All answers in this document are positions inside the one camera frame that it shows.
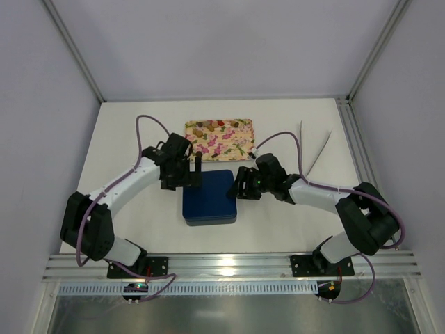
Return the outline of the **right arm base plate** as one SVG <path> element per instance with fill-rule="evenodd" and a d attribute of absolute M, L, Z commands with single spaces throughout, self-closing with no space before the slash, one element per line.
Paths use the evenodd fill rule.
<path fill-rule="evenodd" d="M 331 263 L 322 256 L 292 255 L 290 258 L 293 277 L 352 277 L 355 270 L 351 257 L 342 259 L 340 262 Z"/>

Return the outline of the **floral serving tray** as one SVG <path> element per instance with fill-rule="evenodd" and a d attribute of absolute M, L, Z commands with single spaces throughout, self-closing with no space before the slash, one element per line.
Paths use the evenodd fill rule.
<path fill-rule="evenodd" d="M 185 138 L 192 143 L 191 160 L 201 153 L 202 162 L 245 161 L 254 147 L 251 119 L 189 120 Z"/>

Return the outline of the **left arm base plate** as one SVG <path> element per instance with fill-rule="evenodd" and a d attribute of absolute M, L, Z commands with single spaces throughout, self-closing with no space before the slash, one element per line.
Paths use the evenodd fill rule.
<path fill-rule="evenodd" d="M 143 255 L 131 266 L 111 262 L 106 277 L 108 279 L 165 278 L 168 274 L 168 267 L 169 257 Z"/>

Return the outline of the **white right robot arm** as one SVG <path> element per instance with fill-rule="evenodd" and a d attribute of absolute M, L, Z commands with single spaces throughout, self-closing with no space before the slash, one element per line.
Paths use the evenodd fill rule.
<path fill-rule="evenodd" d="M 400 226 L 376 188 L 368 182 L 345 191 L 331 186 L 315 186 L 299 174 L 288 174 L 277 158 L 264 154 L 254 168 L 240 167 L 227 196 L 260 200 L 271 193 L 290 205 L 307 205 L 336 214 L 343 232 L 328 237 L 298 261 L 301 275 L 333 276 L 340 262 L 361 253 L 372 256 L 399 231 Z"/>

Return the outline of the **blue box lid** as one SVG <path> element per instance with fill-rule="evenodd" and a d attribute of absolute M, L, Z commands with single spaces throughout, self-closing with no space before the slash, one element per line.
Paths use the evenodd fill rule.
<path fill-rule="evenodd" d="M 236 216 L 235 198 L 228 198 L 226 193 L 234 183 L 230 170 L 210 170 L 202 172 L 202 185 L 198 188 L 184 188 L 182 196 L 182 216 L 210 217 Z"/>

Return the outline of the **blue chocolate box with tray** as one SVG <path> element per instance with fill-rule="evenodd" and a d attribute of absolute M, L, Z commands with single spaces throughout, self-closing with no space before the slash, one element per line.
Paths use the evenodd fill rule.
<path fill-rule="evenodd" d="M 188 226 L 212 226 L 212 225 L 227 225 L 236 222 L 236 216 L 210 216 L 210 217 L 189 217 L 185 218 L 185 222 Z"/>

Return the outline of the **aluminium frame rail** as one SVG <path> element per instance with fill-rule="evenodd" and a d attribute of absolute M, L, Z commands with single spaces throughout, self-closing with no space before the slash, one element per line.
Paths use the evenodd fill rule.
<path fill-rule="evenodd" d="M 166 254 L 168 273 L 181 280 L 278 279 L 322 280 L 292 263 L 290 253 Z M 358 255 L 346 262 L 354 270 L 353 278 L 420 278 L 421 270 L 408 250 L 381 250 L 365 260 Z M 105 280 L 108 264 L 101 260 L 84 267 L 76 265 L 73 254 L 52 255 L 46 264 L 43 281 Z"/>

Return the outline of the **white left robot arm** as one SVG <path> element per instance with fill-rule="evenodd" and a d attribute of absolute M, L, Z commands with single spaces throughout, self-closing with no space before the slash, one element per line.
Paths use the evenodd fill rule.
<path fill-rule="evenodd" d="M 135 165 L 113 181 L 89 194 L 74 192 L 67 200 L 60 238 L 76 251 L 82 267 L 87 260 L 106 260 L 113 267 L 143 275 L 147 252 L 115 235 L 113 219 L 142 190 L 159 184 L 163 190 L 199 187 L 202 153 L 183 136 L 171 133 L 157 146 L 138 149 Z"/>

